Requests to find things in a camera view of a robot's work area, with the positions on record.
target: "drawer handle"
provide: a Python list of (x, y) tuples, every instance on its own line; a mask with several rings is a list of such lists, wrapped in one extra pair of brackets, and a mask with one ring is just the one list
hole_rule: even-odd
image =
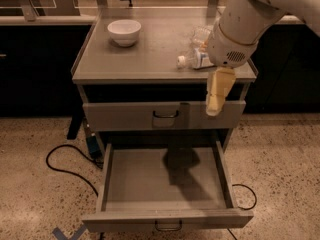
[(156, 118), (176, 118), (179, 116), (179, 111), (177, 110), (173, 115), (158, 115), (156, 111), (153, 111), (153, 116)]
[(169, 231), (179, 231), (182, 229), (182, 221), (179, 220), (179, 226), (176, 228), (159, 228), (158, 226), (158, 221), (155, 222), (155, 228), (156, 230), (160, 231), (160, 232), (169, 232)]

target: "closed drawer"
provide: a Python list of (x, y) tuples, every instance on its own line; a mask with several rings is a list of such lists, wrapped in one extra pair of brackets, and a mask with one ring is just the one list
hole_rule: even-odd
[(215, 134), (200, 137), (173, 135), (157, 148), (109, 142), (96, 213), (83, 217), (88, 230), (244, 227), (253, 212), (237, 207), (220, 142)]
[(235, 128), (245, 101), (227, 101), (216, 117), (205, 102), (86, 103), (84, 112), (93, 131)]

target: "cable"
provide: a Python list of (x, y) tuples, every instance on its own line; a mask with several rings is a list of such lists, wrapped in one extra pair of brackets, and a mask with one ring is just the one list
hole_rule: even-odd
[[(252, 210), (256, 205), (257, 205), (257, 202), (258, 202), (258, 198), (257, 198), (257, 195), (256, 193), (253, 191), (252, 188), (248, 187), (247, 185), (244, 185), (244, 184), (233, 184), (232, 187), (244, 187), (246, 189), (249, 189), (250, 192), (253, 194), (254, 196), (254, 204), (251, 206), (251, 207), (241, 207), (241, 206), (238, 206), (241, 210), (244, 210), (244, 211), (248, 211), (248, 210)], [(234, 240), (237, 240), (236, 236), (232, 233), (232, 231), (227, 228), (227, 230), (229, 231), (229, 233), (232, 235), (233, 239)]]
[[(55, 167), (53, 167), (52, 165), (50, 165), (50, 163), (49, 163), (49, 158), (50, 158), (50, 156), (52, 155), (52, 153), (53, 153), (54, 151), (56, 151), (57, 149), (62, 148), (62, 147), (69, 147), (69, 148), (73, 148), (73, 149), (77, 150), (85, 159), (87, 159), (90, 163), (93, 163), (93, 164), (94, 164), (95, 166), (97, 166), (99, 169), (102, 169), (101, 165), (103, 165), (103, 163), (102, 163), (102, 162), (98, 162), (98, 161), (96, 161), (96, 160), (91, 160), (91, 159), (88, 158), (79, 148), (77, 148), (76, 146), (70, 145), (70, 144), (62, 144), (62, 145), (59, 145), (59, 146), (55, 147), (54, 149), (52, 149), (52, 150), (48, 153), (48, 155), (47, 155), (47, 157), (46, 157), (46, 164), (47, 164), (47, 166), (48, 166), (51, 170), (57, 171), (57, 172), (68, 173), (68, 174), (71, 174), (71, 175), (73, 175), (73, 176), (76, 176), (76, 177), (82, 179), (83, 181), (85, 181), (85, 182), (92, 188), (92, 190), (93, 190), (93, 192), (96, 194), (96, 196), (98, 196), (98, 191), (97, 191), (97, 189), (96, 189), (96, 188), (93, 186), (93, 184), (92, 184), (89, 180), (87, 180), (85, 177), (81, 176), (81, 175), (78, 174), (78, 173), (71, 172), (71, 171), (67, 171), (67, 170), (58, 169), (58, 168), (55, 168)], [(104, 239), (104, 233), (100, 233), (100, 238), (99, 238), (99, 239), (100, 239), (100, 240), (103, 240), (103, 239)]]

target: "speckled floor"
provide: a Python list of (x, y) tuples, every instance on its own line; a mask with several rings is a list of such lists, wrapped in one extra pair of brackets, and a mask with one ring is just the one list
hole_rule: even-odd
[[(0, 119), (0, 239), (56, 239), (59, 228), (71, 238), (93, 213), (96, 197), (81, 180), (47, 168), (47, 153), (69, 143), (87, 152), (84, 132), (67, 141), (70, 118)], [(225, 153), (232, 183), (252, 187), (255, 217), (238, 239), (319, 239), (320, 115), (243, 115)], [(59, 168), (81, 173), (96, 187), (101, 172), (74, 150), (50, 159)], [(235, 189), (239, 205), (252, 197)], [(80, 239), (98, 239), (85, 233)], [(176, 233), (108, 233), (106, 239), (233, 239), (227, 230)]]

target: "bowl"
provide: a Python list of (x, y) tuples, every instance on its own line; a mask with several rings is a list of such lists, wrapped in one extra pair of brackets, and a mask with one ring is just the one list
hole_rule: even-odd
[(116, 20), (108, 25), (110, 38), (122, 47), (133, 45), (139, 38), (141, 24), (136, 20)]

